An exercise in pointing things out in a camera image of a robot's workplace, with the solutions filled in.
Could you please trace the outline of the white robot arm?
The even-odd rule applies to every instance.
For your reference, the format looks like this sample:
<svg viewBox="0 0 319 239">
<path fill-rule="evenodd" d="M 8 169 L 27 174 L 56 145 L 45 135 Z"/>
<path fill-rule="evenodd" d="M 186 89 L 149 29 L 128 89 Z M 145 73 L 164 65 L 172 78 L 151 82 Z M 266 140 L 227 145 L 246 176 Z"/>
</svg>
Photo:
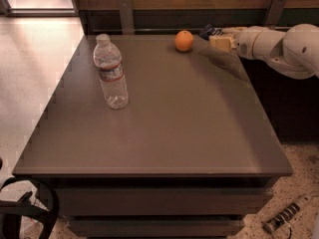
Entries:
<svg viewBox="0 0 319 239">
<path fill-rule="evenodd" d="M 210 35 L 212 47 L 248 60 L 260 60 L 286 77 L 305 80 L 319 78 L 319 28 L 299 24 L 288 31 L 267 27 L 234 27 Z"/>
</svg>

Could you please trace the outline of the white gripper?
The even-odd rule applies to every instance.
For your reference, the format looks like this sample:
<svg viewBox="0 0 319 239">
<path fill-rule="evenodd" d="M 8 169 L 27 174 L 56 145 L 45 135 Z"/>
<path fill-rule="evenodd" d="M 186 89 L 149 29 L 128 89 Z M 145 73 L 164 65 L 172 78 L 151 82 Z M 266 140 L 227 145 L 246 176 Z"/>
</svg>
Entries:
<svg viewBox="0 0 319 239">
<path fill-rule="evenodd" d="M 225 34 L 236 34 L 235 39 L 232 36 L 210 36 L 209 44 L 223 52 L 231 52 L 236 47 L 239 57 L 255 60 L 261 59 L 269 54 L 269 49 L 265 47 L 266 27 L 227 27 L 222 28 L 221 32 Z"/>
</svg>

